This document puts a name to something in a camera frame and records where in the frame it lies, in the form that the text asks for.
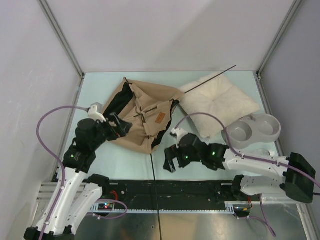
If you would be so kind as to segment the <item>tan fabric pet tent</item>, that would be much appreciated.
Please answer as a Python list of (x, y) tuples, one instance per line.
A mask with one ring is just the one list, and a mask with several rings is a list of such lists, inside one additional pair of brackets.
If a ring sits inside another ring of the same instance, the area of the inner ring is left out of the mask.
[(132, 124), (114, 144), (152, 154), (172, 124), (172, 115), (184, 93), (171, 86), (124, 78), (103, 107), (103, 115), (116, 113)]

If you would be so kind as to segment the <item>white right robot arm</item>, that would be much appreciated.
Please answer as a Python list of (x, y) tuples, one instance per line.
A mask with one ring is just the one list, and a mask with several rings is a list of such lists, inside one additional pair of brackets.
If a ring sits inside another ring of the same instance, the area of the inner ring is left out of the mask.
[(237, 175), (231, 187), (232, 197), (238, 201), (247, 196), (260, 194), (286, 195), (293, 201), (313, 202), (315, 169), (300, 154), (292, 152), (289, 157), (264, 157), (246, 155), (231, 147), (207, 144), (196, 135), (186, 133), (176, 144), (164, 150), (163, 168), (171, 173), (178, 166), (184, 168), (192, 162), (200, 162), (210, 170), (237, 170), (256, 176)]

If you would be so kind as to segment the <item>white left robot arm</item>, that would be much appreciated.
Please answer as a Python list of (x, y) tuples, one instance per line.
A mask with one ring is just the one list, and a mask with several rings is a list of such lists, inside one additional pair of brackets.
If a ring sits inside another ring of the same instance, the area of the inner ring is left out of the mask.
[(26, 240), (73, 240), (78, 227), (99, 199), (111, 194), (109, 178), (93, 174), (87, 177), (96, 159), (97, 149), (105, 142), (125, 137), (132, 123), (111, 113), (78, 122), (75, 138), (64, 154), (61, 174), (51, 200), (34, 227), (26, 229)]

